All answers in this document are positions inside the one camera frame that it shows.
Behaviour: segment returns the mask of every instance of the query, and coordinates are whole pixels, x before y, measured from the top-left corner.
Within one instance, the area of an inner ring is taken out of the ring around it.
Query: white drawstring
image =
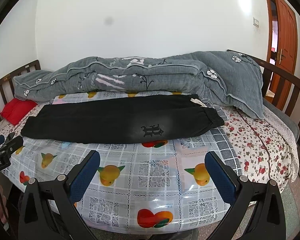
[[[199,99],[190,99],[191,102],[200,105],[201,107],[207,107],[204,103],[202,103]]]

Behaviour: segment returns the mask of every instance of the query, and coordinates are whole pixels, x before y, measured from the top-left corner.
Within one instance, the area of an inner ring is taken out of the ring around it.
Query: red pillow
[[[22,101],[13,98],[13,100],[4,106],[0,114],[13,125],[17,125],[36,105],[37,103],[31,100]]]

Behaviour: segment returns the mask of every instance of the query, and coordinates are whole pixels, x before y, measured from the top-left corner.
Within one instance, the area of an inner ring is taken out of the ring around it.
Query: wooden door
[[[278,12],[278,49],[275,65],[294,74],[297,59],[297,21],[294,11],[285,0],[275,0]],[[274,74],[270,90],[276,92],[280,76]],[[291,88],[285,81],[277,108],[283,110]]]

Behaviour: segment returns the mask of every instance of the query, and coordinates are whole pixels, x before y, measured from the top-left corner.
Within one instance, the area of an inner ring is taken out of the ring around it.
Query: gray comforter
[[[263,119],[262,73],[244,54],[197,51],[155,59],[87,57],[55,72],[38,70],[14,77],[15,97],[38,103],[60,94],[168,90],[195,93],[214,104],[236,106]]]

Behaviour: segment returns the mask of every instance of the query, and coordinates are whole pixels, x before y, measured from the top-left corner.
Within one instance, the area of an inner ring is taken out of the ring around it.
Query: brown seam
[[[270,153],[269,153],[269,151],[268,151],[268,148],[267,148],[266,145],[264,144],[263,140],[258,136],[258,133],[251,127],[251,125],[250,125],[250,124],[243,118],[243,116],[239,113],[239,111],[237,110],[237,108],[235,107],[234,109],[235,109],[235,110],[237,111],[237,113],[241,116],[242,120],[244,120],[244,122],[251,128],[251,130],[253,130],[253,132],[255,133],[255,135],[260,139],[260,141],[262,142],[263,146],[265,147],[266,152],[267,152],[267,154],[268,154],[268,156],[269,156],[269,158],[268,158],[268,165],[269,165],[269,179],[271,179],[271,178],[270,178]]]

